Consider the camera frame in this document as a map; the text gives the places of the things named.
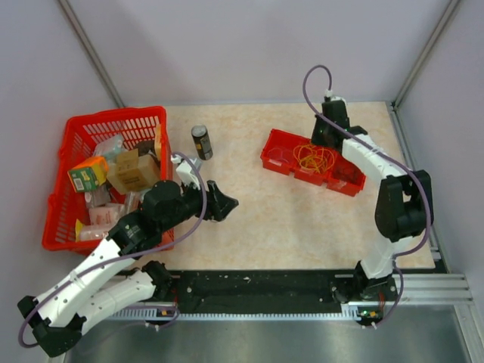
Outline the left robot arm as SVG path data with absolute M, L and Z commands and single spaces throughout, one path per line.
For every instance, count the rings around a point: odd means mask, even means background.
M 110 289 L 103 286 L 145 253 L 151 253 L 168 230 L 197 217 L 221 222 L 238 206 L 217 184 L 180 187 L 157 182 L 141 206 L 121 217 L 98 246 L 63 280 L 38 296 L 25 296 L 17 307 L 31 327 L 34 346 L 54 358 L 72 349 L 96 324 L 120 309 L 150 299 L 165 299 L 172 286 L 158 262 L 149 263 Z

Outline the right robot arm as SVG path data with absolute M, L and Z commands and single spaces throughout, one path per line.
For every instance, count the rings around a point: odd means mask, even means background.
M 433 222 L 431 178 L 424 170 L 409 175 L 365 129 L 351 126 L 343 98 L 328 92 L 321 106 L 324 117 L 315 117 L 311 142 L 333 148 L 379 187 L 374 213 L 379 237 L 357 262 L 352 281 L 334 287 L 334 298 L 342 303 L 376 299 L 390 288 L 396 255 Z

